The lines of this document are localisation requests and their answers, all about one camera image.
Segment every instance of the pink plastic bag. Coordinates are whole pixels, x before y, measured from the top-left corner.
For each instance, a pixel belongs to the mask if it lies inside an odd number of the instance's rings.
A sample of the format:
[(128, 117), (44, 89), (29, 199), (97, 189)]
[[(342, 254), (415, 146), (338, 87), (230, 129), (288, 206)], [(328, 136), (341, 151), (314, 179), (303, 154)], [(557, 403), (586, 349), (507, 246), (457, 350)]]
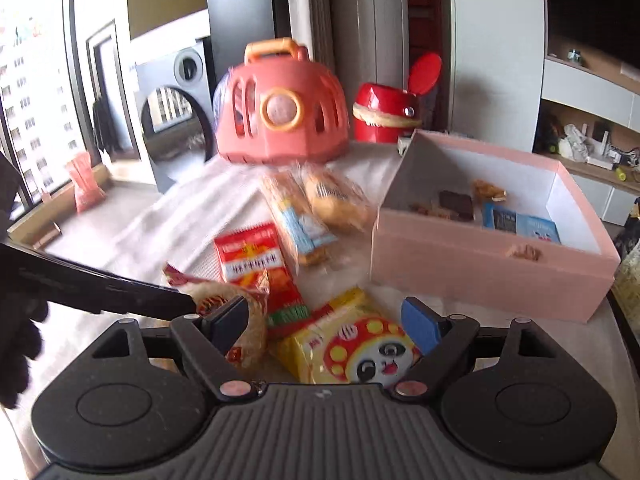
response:
[(78, 153), (65, 165), (76, 188), (76, 211), (81, 213), (104, 200), (104, 191), (95, 181), (88, 152)]

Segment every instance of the mushroom cartoon face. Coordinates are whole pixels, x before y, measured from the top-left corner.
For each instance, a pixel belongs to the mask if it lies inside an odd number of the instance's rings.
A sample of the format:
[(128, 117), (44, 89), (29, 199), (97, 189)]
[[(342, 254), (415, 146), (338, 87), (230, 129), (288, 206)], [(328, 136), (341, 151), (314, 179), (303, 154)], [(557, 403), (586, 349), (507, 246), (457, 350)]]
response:
[(385, 388), (404, 376), (420, 352), (402, 328), (379, 317), (343, 325), (324, 353), (324, 364), (337, 379), (381, 383)]

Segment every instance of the blue snack package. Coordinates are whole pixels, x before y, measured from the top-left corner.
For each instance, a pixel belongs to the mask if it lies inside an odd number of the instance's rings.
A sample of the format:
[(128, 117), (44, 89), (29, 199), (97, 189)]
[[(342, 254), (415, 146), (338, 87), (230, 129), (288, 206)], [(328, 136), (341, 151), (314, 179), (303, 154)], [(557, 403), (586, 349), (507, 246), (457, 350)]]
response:
[(482, 208), (482, 224), (498, 231), (560, 243), (558, 228), (551, 220), (516, 213), (489, 202)]

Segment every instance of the open box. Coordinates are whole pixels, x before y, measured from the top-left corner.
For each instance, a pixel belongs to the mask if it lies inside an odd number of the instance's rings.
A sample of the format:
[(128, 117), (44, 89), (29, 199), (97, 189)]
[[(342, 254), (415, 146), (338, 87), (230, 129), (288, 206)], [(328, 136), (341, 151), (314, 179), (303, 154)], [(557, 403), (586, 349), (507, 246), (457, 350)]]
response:
[[(562, 244), (410, 211), (442, 190), (472, 196), (475, 179), (507, 190), (505, 208), (556, 223)], [(508, 256), (541, 251), (536, 262)], [(530, 317), (586, 322), (613, 283), (620, 258), (564, 166), (477, 140), (416, 131), (373, 232), (371, 279), (401, 290)]]

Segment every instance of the yellow snack package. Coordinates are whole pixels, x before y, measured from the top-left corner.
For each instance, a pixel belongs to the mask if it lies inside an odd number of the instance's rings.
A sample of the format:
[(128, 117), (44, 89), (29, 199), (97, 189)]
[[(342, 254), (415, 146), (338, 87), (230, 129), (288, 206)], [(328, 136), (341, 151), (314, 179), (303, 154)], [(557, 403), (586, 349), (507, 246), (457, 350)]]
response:
[(330, 302), (334, 311), (274, 346), (276, 357), (301, 383), (396, 384), (420, 351), (396, 323), (374, 308), (360, 288)]

